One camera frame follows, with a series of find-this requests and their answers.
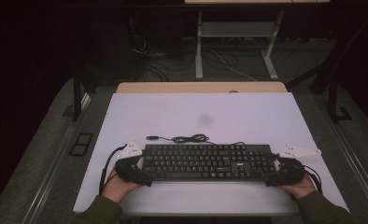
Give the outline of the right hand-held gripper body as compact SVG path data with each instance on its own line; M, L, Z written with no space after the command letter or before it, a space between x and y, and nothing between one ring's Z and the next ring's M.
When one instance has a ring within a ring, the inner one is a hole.
M319 149L286 145L284 150L276 155L280 168L277 171L275 186L300 183L305 176L305 169L299 159L320 154Z

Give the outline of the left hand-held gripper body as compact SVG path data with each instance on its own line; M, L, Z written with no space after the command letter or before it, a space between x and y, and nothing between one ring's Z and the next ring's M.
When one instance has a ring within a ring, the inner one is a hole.
M131 142L129 145L126 145L123 150L118 153L115 165L115 171L119 178L126 182L135 183L134 176L136 174L147 174L146 172L140 170L137 166L141 157L142 150L135 141Z

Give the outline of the black computer keyboard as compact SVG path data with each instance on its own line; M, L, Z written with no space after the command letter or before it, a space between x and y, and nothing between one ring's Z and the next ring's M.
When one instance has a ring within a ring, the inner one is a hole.
M275 164L268 145L146 145L142 170L157 181L261 182Z

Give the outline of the person's right hand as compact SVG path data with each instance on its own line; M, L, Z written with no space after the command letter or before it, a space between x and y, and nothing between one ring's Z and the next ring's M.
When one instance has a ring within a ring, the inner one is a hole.
M288 194L292 194L297 200L300 200L317 190L309 175L305 175L300 183L287 186L278 186L278 188L283 189Z

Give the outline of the person's left hand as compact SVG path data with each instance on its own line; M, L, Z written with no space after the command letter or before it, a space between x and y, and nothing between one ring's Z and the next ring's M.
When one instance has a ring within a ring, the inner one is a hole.
M141 185L125 182L118 177L115 170L112 170L108 176L102 191L102 195L110 201L120 204L120 202L135 189L141 188Z

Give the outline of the black metal stand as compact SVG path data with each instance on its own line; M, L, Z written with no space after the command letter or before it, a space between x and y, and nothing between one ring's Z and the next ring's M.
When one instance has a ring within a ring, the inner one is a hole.
M79 71L73 73L73 121L77 121L82 112L82 99L86 91L82 86L81 74Z
M329 85L328 115L333 123L337 124L340 120L352 120L344 106L337 105L338 83L333 80Z

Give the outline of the white board mat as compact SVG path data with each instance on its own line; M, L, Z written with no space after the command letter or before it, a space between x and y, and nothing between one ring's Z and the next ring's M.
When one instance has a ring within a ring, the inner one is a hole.
M266 144L273 152L286 145L316 144L292 94L280 93L116 93L78 193L74 210L86 210L99 191L110 153L152 135L166 139L202 133L216 144ZM298 208L281 189L251 182L162 182L135 190L122 204L127 217L142 216L295 216Z

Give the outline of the wooden table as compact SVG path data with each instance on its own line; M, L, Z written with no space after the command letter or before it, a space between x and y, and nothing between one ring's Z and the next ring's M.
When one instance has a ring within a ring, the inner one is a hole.
M124 82L117 93L287 92L281 82Z

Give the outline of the white metal desk frame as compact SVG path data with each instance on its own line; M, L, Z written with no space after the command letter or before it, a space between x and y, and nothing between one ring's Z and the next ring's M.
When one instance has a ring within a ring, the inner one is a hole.
M198 13L196 54L195 54L195 77L202 79L203 76L203 56L202 38L203 37L267 37L268 46L261 51L261 56L266 70L271 79L278 79L276 69L270 58L279 28L284 17L284 12L279 11L274 21L205 21L203 13Z

